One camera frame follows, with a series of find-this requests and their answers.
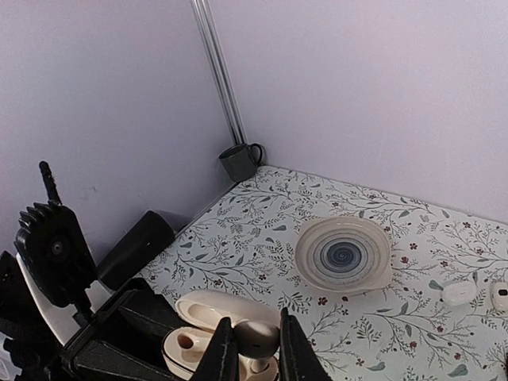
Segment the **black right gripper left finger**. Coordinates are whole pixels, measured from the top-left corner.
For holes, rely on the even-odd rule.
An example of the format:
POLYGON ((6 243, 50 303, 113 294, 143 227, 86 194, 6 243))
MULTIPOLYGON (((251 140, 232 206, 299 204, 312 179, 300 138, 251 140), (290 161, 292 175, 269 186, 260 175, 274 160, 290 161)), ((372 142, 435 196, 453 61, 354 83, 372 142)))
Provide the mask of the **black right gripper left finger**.
POLYGON ((238 379, 238 343, 231 319, 223 317, 190 381, 235 381, 238 379))

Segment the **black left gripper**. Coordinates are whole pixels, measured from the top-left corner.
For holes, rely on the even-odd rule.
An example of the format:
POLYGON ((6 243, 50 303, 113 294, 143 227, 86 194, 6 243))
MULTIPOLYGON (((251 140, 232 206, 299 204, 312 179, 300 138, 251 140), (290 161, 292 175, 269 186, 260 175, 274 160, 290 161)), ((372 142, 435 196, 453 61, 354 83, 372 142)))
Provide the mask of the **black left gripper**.
POLYGON ((125 283, 48 362, 50 380, 179 380, 162 354, 167 334, 185 327, 142 278, 125 283))

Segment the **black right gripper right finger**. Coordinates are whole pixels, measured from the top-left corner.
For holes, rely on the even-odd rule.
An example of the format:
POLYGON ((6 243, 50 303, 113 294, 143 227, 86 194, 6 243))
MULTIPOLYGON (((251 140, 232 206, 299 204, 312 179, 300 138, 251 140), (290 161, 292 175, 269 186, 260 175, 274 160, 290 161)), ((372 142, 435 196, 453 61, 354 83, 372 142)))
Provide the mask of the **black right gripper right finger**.
POLYGON ((279 374, 285 381, 331 381, 298 319, 282 308, 280 314, 279 374))

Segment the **white wireless earbud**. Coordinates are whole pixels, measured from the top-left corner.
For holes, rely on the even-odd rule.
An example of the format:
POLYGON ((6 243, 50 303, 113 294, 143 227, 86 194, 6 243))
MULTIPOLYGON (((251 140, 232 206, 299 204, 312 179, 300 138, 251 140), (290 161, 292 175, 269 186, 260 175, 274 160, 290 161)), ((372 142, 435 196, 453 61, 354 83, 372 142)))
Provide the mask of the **white wireless earbud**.
POLYGON ((249 370, 254 374, 267 370, 279 349, 279 327, 261 321, 242 321, 234 326, 233 332, 239 354, 248 358, 249 370))

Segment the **white earbuds charging case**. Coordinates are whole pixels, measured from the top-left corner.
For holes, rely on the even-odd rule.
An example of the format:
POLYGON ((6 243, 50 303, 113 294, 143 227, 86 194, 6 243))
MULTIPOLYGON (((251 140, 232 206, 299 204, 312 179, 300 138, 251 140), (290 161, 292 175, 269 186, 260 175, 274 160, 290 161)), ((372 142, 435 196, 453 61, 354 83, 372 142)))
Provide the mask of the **white earbuds charging case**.
MULTIPOLYGON (((280 329, 280 316, 276 310, 220 291, 200 290, 185 294, 175 302, 175 312, 189 325, 171 330, 164 338, 161 352, 169 371, 185 380, 194 374, 222 318, 229 317, 233 328, 242 321, 261 321, 280 329)), ((239 354, 239 371, 241 380, 279 378, 275 355, 267 370, 254 374, 249 370, 248 358, 239 354)))

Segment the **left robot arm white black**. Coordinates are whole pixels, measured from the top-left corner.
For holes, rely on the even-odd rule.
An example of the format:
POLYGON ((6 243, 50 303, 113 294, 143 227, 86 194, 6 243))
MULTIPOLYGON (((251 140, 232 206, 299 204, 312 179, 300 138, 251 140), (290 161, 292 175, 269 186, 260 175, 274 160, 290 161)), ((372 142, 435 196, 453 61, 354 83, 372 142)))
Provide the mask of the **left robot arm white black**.
POLYGON ((1 254, 1 378, 12 380, 176 380, 160 354, 181 319, 142 278, 121 286, 89 322, 58 341, 18 262, 1 254))

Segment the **black cylinder speaker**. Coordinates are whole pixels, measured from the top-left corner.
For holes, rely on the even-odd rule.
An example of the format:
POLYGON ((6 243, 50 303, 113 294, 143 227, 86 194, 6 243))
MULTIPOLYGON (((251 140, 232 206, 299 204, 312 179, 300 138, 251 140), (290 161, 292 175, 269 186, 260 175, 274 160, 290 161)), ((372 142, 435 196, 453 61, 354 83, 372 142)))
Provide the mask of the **black cylinder speaker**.
POLYGON ((147 211, 100 262, 98 279, 108 289, 117 290, 174 240, 175 232, 163 217, 147 211))

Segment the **swirl patterned shallow plate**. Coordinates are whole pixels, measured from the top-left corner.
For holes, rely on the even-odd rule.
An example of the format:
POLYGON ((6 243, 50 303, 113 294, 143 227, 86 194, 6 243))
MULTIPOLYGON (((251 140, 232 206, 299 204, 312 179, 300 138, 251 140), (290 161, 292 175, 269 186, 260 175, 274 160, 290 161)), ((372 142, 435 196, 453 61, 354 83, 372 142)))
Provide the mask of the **swirl patterned shallow plate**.
POLYGON ((312 287, 347 296, 381 290, 393 277, 388 235, 359 217, 321 217, 303 223, 294 265, 312 287))

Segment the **floral patterned table mat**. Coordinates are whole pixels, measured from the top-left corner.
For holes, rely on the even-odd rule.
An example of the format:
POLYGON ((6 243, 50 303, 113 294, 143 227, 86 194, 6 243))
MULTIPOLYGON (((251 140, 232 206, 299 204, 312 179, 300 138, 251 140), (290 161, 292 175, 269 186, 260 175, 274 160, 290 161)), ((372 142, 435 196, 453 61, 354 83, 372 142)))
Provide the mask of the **floral patterned table mat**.
POLYGON ((287 310, 334 380, 504 380, 507 227, 264 166, 142 271, 287 310))

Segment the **grey mug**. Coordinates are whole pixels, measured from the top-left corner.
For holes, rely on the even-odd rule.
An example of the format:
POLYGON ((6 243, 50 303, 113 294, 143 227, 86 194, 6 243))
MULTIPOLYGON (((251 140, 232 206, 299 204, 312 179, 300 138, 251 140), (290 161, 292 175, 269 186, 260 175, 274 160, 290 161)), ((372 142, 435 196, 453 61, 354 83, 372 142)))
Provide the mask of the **grey mug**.
POLYGON ((229 178, 240 183, 256 174, 263 156, 264 148, 261 144, 238 144, 226 149, 219 160, 229 178))

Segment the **left aluminium frame post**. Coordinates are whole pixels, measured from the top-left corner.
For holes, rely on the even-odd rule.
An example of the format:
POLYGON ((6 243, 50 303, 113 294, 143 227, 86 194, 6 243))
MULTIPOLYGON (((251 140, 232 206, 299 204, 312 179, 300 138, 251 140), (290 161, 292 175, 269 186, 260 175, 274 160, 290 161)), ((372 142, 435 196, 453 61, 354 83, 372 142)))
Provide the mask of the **left aluminium frame post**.
POLYGON ((245 144, 247 139, 244 134, 241 114, 222 53, 210 4, 203 0, 192 0, 190 3, 233 143, 245 144))

